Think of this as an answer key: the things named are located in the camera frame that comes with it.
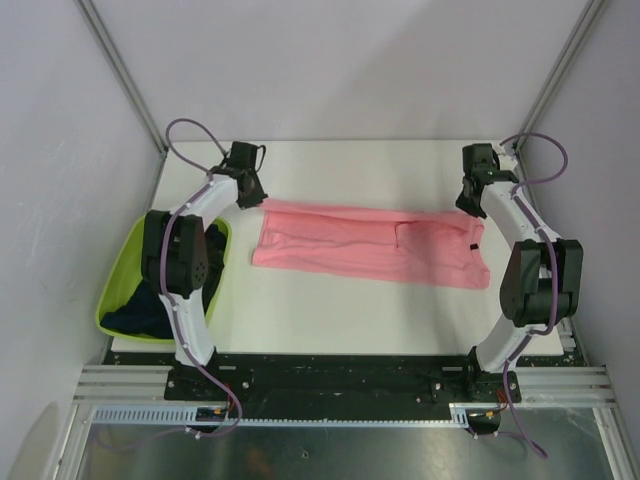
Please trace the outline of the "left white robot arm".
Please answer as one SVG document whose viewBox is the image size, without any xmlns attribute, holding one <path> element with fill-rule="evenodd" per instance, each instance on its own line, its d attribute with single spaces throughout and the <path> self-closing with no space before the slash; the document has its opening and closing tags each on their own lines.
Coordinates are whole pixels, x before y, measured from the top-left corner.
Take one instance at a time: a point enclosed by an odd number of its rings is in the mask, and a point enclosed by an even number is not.
<svg viewBox="0 0 640 480">
<path fill-rule="evenodd" d="M 194 367 L 185 385 L 202 400 L 214 397 L 221 387 L 220 374 L 206 366 L 215 345 L 202 302 L 209 273 L 205 231 L 232 205 L 250 209 L 264 202 L 267 194 L 258 172 L 265 156 L 264 145 L 234 142 L 184 203 L 170 210 L 151 210 L 144 217 L 141 274 L 167 312 L 176 360 Z"/>
</svg>

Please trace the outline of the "pink t shirt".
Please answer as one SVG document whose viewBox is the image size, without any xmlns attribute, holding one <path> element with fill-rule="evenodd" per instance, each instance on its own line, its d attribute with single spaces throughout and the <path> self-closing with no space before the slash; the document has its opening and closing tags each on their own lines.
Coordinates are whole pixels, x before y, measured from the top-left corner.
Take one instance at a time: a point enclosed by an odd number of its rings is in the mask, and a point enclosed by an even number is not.
<svg viewBox="0 0 640 480">
<path fill-rule="evenodd" d="M 484 290 L 483 223 L 420 212 L 267 200 L 256 267 Z"/>
</svg>

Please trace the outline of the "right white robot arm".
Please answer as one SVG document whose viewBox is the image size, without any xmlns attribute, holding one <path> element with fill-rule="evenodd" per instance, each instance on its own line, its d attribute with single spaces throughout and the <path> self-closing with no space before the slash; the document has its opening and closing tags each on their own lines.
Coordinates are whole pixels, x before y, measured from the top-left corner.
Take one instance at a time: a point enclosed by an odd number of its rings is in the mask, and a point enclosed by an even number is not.
<svg viewBox="0 0 640 480">
<path fill-rule="evenodd" d="M 522 193 L 524 183 L 489 143 L 462 149 L 462 191 L 456 207 L 491 219 L 511 248 L 499 289 L 501 316 L 470 357 L 477 367 L 461 376 L 463 393 L 484 401 L 497 389 L 495 374 L 514 367 L 532 339 L 548 336 L 578 307 L 584 250 L 563 239 Z"/>
</svg>

